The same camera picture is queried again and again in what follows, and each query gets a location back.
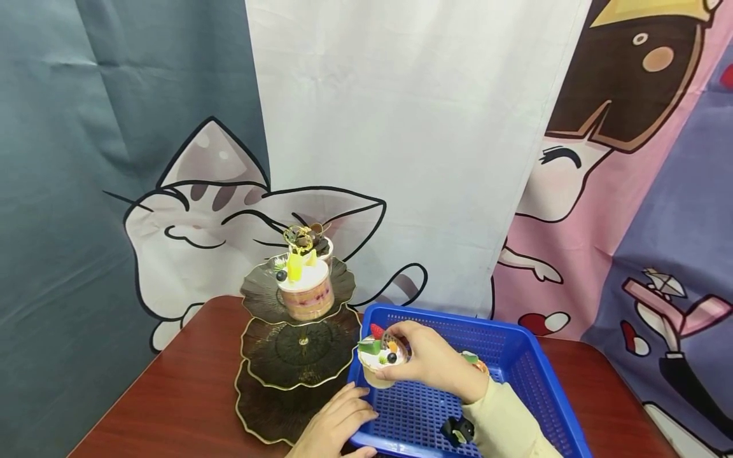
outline yellow crown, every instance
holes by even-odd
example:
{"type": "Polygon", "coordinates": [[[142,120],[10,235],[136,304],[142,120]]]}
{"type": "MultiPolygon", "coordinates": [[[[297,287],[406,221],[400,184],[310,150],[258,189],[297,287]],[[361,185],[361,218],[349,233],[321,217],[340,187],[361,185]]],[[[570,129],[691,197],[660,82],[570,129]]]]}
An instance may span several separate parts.
{"type": "Polygon", "coordinates": [[[703,22],[720,0],[611,0],[591,27],[654,16],[688,16],[703,22]]]}

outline blue plastic basket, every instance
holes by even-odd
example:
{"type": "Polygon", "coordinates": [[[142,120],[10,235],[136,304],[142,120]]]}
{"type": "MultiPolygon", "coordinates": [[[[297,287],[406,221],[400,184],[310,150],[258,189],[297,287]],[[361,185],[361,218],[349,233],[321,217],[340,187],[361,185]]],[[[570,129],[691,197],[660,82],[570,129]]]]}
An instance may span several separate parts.
{"type": "MultiPolygon", "coordinates": [[[[476,353],[497,382],[508,382],[539,422],[546,438],[563,457],[590,458],[583,431],[537,338],[525,328],[435,311],[382,304],[364,314],[362,338],[372,323],[382,328],[414,320],[435,329],[457,351],[476,353]]],[[[354,357],[349,381],[369,386],[354,357]]],[[[449,417],[462,415],[460,400],[421,383],[398,382],[386,390],[372,389],[366,400],[379,412],[363,425],[351,443],[372,446],[399,458],[481,457],[474,444],[453,448],[440,428],[449,417]]]]}

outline gray curtain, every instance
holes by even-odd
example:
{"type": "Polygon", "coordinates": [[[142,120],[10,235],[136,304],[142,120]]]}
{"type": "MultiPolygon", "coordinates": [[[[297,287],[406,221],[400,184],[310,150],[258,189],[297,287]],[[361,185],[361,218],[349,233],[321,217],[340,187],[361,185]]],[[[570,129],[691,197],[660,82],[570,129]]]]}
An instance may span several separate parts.
{"type": "Polygon", "coordinates": [[[0,444],[61,457],[150,362],[122,217],[216,116],[268,170],[243,0],[0,2],[0,444]]]}

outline finger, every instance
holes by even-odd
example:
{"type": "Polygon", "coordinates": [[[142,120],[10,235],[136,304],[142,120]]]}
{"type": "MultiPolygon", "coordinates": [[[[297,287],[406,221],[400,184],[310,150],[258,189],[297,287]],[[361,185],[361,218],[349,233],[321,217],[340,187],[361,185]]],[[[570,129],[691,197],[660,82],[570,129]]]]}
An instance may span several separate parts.
{"type": "Polygon", "coordinates": [[[359,450],[354,451],[353,453],[344,455],[342,458],[372,458],[376,455],[377,455],[376,448],[362,447],[359,450]]]}
{"type": "Polygon", "coordinates": [[[369,394],[368,388],[360,387],[360,388],[350,389],[349,391],[346,391],[343,394],[341,394],[341,396],[339,396],[338,399],[335,399],[331,403],[331,405],[328,406],[327,409],[324,409],[323,414],[330,415],[333,412],[336,412],[338,409],[342,408],[342,406],[345,403],[351,401],[352,399],[358,399],[358,398],[366,396],[367,394],[369,394]]]}
{"type": "Polygon", "coordinates": [[[374,410],[357,410],[334,428],[334,434],[337,440],[346,443],[349,437],[353,436],[361,428],[361,425],[374,420],[378,416],[379,414],[374,410]]]}
{"type": "Polygon", "coordinates": [[[372,405],[363,399],[350,399],[332,412],[327,413],[328,423],[336,426],[343,422],[346,418],[349,418],[354,412],[359,410],[366,410],[373,412],[372,405]]]}
{"type": "Polygon", "coordinates": [[[397,337],[405,337],[407,340],[409,340],[410,335],[420,328],[424,328],[424,326],[417,321],[407,320],[394,323],[384,332],[390,333],[393,336],[397,337]]]}
{"type": "Polygon", "coordinates": [[[406,364],[398,364],[397,366],[383,367],[375,376],[379,380],[389,380],[396,382],[398,380],[420,380],[420,365],[417,361],[410,361],[406,364]]]}
{"type": "Polygon", "coordinates": [[[333,397],[331,397],[331,399],[328,400],[328,402],[325,403],[320,412],[325,412],[334,403],[334,401],[339,398],[339,396],[341,396],[343,393],[346,393],[351,388],[354,388],[355,385],[356,384],[354,382],[349,382],[344,385],[344,388],[341,388],[336,394],[333,395],[333,397]]]}

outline hand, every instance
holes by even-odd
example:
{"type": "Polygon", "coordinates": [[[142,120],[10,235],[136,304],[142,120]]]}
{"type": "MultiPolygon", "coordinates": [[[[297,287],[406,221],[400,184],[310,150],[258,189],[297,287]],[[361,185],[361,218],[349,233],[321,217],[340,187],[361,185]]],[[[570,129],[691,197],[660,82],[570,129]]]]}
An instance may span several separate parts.
{"type": "Polygon", "coordinates": [[[486,394],[490,377],[465,360],[434,329],[414,321],[402,321],[385,332],[410,342],[412,358],[405,364],[381,369],[381,380],[415,380],[447,391],[473,404],[486,394]]]}
{"type": "MultiPolygon", "coordinates": [[[[285,458],[337,458],[349,437],[378,414],[363,399],[368,388],[355,388],[349,383],[336,393],[311,419],[303,435],[285,458]]],[[[377,451],[362,447],[344,458],[372,458],[377,451]]]]}

